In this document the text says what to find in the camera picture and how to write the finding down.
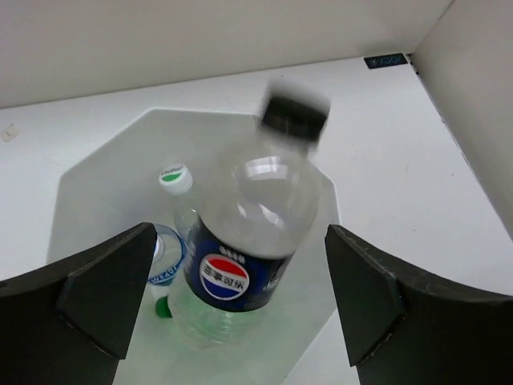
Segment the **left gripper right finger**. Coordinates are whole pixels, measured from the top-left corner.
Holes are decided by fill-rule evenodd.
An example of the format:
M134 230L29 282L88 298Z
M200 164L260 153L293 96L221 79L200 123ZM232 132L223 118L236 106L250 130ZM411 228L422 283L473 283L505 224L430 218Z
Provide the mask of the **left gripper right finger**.
M325 250L360 383L511 383L511 296L439 277L340 225Z

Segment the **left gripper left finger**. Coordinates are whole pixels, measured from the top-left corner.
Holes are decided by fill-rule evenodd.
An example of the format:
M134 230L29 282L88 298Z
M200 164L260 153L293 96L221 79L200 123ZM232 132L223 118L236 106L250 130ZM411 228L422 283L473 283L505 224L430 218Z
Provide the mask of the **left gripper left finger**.
M1 282L3 384L111 384L127 356L156 246L140 223Z

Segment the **blue label clear bottle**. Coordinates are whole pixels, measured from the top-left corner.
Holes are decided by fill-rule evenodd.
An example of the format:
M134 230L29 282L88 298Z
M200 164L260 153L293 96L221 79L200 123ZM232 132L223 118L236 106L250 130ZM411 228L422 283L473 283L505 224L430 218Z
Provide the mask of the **blue label clear bottle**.
M147 283L169 286L185 259L187 249L183 238L174 229L154 224L157 238Z

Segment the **green label clear bottle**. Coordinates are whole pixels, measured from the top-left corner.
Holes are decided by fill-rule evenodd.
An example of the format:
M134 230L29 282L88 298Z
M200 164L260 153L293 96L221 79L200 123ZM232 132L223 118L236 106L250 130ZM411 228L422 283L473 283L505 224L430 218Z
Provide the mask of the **green label clear bottle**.
M159 174L162 189L172 197L173 218L177 232L185 244L197 221L200 190L186 164L168 165Z

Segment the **Pepsi label clear bottle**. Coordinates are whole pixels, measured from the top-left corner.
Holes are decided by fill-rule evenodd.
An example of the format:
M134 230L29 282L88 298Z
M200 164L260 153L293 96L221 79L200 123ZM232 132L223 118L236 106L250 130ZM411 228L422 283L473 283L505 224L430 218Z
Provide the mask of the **Pepsi label clear bottle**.
M322 183L309 155L330 107L317 91L270 83L252 128L210 157L168 295L172 321L194 347L239 342L265 316L317 217Z

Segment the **green plastic bottle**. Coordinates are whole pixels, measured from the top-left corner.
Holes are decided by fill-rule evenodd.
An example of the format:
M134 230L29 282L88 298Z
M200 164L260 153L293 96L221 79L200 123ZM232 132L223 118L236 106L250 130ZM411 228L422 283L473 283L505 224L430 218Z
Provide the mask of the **green plastic bottle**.
M155 313L159 318L172 318L172 312L168 306L167 296L163 296L156 300Z

